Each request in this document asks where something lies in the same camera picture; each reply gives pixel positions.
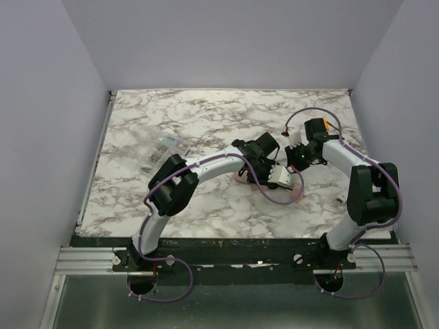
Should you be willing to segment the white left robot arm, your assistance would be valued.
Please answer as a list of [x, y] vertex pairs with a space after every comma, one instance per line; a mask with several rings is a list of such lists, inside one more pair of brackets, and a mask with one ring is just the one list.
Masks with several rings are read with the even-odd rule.
[[149, 192], [143, 203], [148, 214], [139, 231], [132, 237], [128, 248], [128, 261], [141, 270], [148, 262], [178, 262], [189, 267], [185, 261], [166, 256], [150, 256], [158, 247], [158, 241], [171, 217], [184, 210], [198, 185], [226, 173], [248, 172], [255, 184], [273, 186], [268, 182], [268, 172], [276, 164], [268, 156], [278, 152], [280, 145], [268, 133], [254, 141], [234, 140], [232, 145], [211, 156], [185, 160], [178, 154], [170, 156], [148, 184]]

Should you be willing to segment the pink folding umbrella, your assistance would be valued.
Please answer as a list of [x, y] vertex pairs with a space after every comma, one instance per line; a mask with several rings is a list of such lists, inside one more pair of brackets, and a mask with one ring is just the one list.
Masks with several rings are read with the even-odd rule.
[[[259, 190], [259, 187], [256, 184], [250, 183], [247, 180], [247, 171], [244, 171], [242, 176], [239, 176], [238, 172], [235, 172], [233, 174], [233, 179], [237, 183], [248, 185], [252, 191]], [[290, 191], [290, 195], [292, 199], [295, 199], [296, 203], [300, 202], [303, 199], [303, 196], [305, 194], [304, 191], [301, 190], [301, 185], [299, 183], [293, 183], [292, 189]]]

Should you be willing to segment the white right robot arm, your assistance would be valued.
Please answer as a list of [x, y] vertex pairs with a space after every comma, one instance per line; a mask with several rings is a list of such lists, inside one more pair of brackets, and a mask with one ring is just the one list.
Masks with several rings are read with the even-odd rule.
[[329, 249], [348, 250], [367, 231], [391, 226], [399, 219], [402, 197], [396, 165], [361, 154], [341, 133], [330, 134], [323, 118], [305, 122], [306, 144], [300, 132], [286, 128], [282, 135], [289, 139], [285, 152], [293, 168], [304, 171], [313, 163], [331, 163], [349, 178], [346, 216], [323, 237]]

